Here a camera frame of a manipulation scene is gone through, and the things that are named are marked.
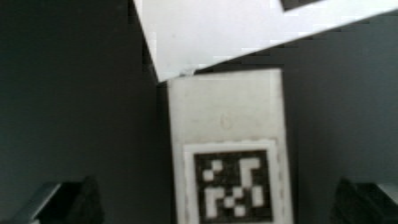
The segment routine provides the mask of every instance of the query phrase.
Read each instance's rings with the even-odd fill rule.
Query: dark background
[[[165,89],[128,2],[0,2],[0,219],[45,181],[100,181],[107,223],[174,224]],[[215,66],[281,67],[299,223],[338,179],[398,184],[398,13]]]

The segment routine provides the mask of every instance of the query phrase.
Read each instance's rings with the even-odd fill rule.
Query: white card
[[[133,0],[158,80],[393,11],[398,0]]]
[[[178,223],[292,224],[281,70],[167,84]]]

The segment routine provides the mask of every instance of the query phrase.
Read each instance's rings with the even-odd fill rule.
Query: black and white pattern
[[[194,164],[199,223],[272,222],[267,151],[197,153]]]

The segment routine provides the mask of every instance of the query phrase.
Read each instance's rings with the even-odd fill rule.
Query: white paper
[[[158,80],[398,8],[398,0],[133,0]]]

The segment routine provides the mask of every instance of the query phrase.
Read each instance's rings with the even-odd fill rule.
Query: black surface
[[[304,5],[316,3],[322,0],[281,0],[284,10],[300,8]]]

